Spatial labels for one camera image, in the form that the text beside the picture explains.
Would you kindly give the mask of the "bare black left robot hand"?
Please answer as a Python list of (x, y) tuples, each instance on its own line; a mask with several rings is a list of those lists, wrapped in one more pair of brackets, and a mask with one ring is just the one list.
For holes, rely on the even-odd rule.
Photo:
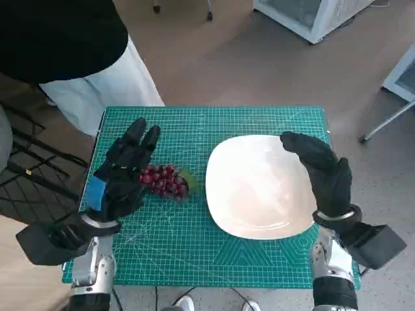
[(140, 174), (150, 163), (161, 133), (159, 126), (147, 130), (146, 125), (141, 117), (116, 138), (89, 179), (86, 213), (93, 220), (111, 222), (139, 208), (145, 194)]

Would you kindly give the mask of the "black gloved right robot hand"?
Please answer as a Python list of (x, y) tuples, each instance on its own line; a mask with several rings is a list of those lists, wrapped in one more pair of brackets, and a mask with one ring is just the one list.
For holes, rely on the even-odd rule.
[(348, 160), (338, 158), (328, 144), (316, 137), (284, 132), (280, 140), (284, 149), (296, 154), (306, 168), (318, 211), (330, 218), (348, 213), (352, 181)]

